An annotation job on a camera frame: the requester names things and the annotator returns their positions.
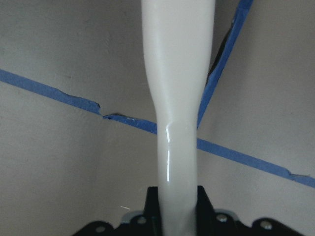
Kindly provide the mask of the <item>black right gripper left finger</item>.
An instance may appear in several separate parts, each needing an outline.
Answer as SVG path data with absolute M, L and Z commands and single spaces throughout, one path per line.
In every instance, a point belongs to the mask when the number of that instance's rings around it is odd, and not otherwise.
M 147 189 L 143 210 L 126 213 L 118 227 L 105 221 L 93 221 L 83 226 L 75 236 L 160 236 L 161 221 L 158 188 Z

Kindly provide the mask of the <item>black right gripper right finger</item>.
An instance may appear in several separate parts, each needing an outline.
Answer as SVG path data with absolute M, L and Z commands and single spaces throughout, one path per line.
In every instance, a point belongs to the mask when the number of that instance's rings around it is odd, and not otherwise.
M 230 211 L 215 210 L 203 186 L 197 187 L 196 224 L 198 236 L 300 236 L 291 227 L 268 217 L 243 224 Z

